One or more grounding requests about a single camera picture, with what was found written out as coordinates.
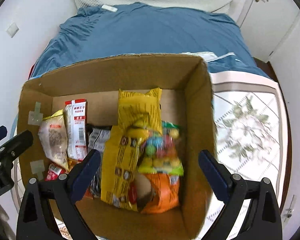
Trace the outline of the red white spicy strip packet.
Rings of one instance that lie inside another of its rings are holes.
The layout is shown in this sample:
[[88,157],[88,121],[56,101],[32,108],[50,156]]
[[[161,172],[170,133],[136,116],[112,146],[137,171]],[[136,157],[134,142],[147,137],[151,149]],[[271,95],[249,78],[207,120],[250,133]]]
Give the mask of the red white spicy strip packet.
[[68,157],[82,161],[87,156],[86,120],[87,101],[76,99],[65,102],[66,131],[68,133]]

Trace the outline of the orange snack bag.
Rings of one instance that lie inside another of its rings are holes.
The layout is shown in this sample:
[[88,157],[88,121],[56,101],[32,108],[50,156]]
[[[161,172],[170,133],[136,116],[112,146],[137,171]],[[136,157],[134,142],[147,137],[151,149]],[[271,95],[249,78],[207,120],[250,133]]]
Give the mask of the orange snack bag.
[[141,213],[163,213],[179,206],[179,176],[138,173],[134,182]]

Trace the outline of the colourful candy bag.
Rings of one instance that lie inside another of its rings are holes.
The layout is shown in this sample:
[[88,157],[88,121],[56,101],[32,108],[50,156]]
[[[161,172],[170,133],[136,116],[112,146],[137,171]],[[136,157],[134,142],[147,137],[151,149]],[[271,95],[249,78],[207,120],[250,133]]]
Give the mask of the colourful candy bag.
[[141,147],[143,156],[138,165],[138,172],[183,176],[184,168],[176,148],[180,141],[180,126],[166,121],[162,121],[161,124],[162,134],[152,132]]

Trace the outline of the copper brown snack packet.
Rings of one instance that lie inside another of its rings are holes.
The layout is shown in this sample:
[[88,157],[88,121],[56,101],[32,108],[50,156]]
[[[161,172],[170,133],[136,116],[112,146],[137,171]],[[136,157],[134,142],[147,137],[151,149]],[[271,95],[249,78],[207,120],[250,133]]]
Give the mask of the copper brown snack packet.
[[80,164],[82,161],[81,160],[76,160],[76,159],[68,158],[67,162],[68,162],[67,173],[69,173],[74,168],[75,165]]

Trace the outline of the clear bag of nuts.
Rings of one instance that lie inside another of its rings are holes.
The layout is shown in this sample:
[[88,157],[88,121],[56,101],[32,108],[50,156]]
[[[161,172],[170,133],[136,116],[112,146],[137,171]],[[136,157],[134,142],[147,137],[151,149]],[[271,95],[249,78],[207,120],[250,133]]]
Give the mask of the clear bag of nuts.
[[68,135],[62,109],[42,120],[38,137],[45,156],[55,164],[68,170]]

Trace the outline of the red small snack packet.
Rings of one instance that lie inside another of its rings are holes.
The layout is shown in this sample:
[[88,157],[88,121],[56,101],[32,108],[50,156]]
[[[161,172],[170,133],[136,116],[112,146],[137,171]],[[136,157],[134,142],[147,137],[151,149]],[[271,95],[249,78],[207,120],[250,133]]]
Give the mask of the red small snack packet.
[[59,175],[65,174],[65,173],[66,173],[66,170],[64,168],[61,168],[61,167],[55,165],[54,163],[51,163],[49,165],[45,181],[56,180],[56,179],[58,179]]

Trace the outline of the floral white quilt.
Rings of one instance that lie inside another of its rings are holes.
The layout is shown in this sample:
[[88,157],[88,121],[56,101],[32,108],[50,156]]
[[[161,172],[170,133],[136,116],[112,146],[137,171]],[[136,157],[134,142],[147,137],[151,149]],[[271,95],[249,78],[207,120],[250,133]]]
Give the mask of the floral white quilt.
[[281,126],[276,114],[257,107],[257,93],[272,92],[271,79],[246,72],[209,74],[212,88],[215,151],[225,165],[247,159],[265,161],[279,153]]

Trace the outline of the black yellow snack bag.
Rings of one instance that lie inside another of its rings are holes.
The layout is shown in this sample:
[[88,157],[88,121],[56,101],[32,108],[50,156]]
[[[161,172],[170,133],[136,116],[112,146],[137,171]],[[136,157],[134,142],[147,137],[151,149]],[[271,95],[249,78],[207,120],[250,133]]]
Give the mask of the black yellow snack bag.
[[148,137],[149,131],[142,128],[125,132],[119,126],[93,129],[89,147],[101,152],[101,164],[90,183],[94,198],[121,209],[138,210],[134,179],[141,146]]

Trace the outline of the blue bed sheet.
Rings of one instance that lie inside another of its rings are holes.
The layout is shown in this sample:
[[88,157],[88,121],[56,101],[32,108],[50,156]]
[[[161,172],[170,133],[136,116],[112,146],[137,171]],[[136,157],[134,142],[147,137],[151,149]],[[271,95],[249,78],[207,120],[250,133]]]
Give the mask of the blue bed sheet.
[[31,76],[90,59],[156,53],[200,56],[211,73],[264,75],[228,15],[134,3],[117,5],[114,11],[100,6],[79,9],[60,25]]

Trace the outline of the brown cardboard box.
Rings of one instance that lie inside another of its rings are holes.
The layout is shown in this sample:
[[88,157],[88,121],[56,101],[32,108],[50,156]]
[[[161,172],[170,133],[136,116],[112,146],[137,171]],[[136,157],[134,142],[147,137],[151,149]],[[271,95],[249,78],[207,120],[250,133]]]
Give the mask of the brown cardboard box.
[[28,123],[40,103],[43,116],[62,109],[68,100],[88,102],[88,123],[117,124],[119,90],[162,89],[163,120],[184,130],[178,154],[184,166],[181,205],[165,213],[142,215],[118,209],[99,199],[77,202],[94,234],[107,239],[195,239],[205,220],[212,191],[198,164],[202,150],[215,151],[212,88],[205,61],[186,54],[121,55],[55,69],[24,83],[17,131],[29,130],[33,145],[20,158],[24,184],[45,173],[49,160],[38,138],[38,126]]

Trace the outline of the white remote control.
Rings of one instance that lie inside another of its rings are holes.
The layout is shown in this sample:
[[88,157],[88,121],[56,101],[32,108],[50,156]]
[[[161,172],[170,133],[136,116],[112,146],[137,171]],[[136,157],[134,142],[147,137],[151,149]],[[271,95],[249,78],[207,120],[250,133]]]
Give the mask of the white remote control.
[[104,9],[104,10],[107,10],[107,11],[117,12],[117,8],[113,7],[111,5],[104,4],[104,5],[102,5],[101,8]]

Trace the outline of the white wall switch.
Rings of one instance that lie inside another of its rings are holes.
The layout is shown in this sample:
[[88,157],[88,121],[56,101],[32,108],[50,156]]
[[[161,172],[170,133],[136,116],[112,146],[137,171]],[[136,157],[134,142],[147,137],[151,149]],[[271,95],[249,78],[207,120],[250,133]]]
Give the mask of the white wall switch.
[[19,31],[19,27],[15,22],[11,23],[6,29],[6,32],[8,33],[10,38],[13,38],[18,31]]

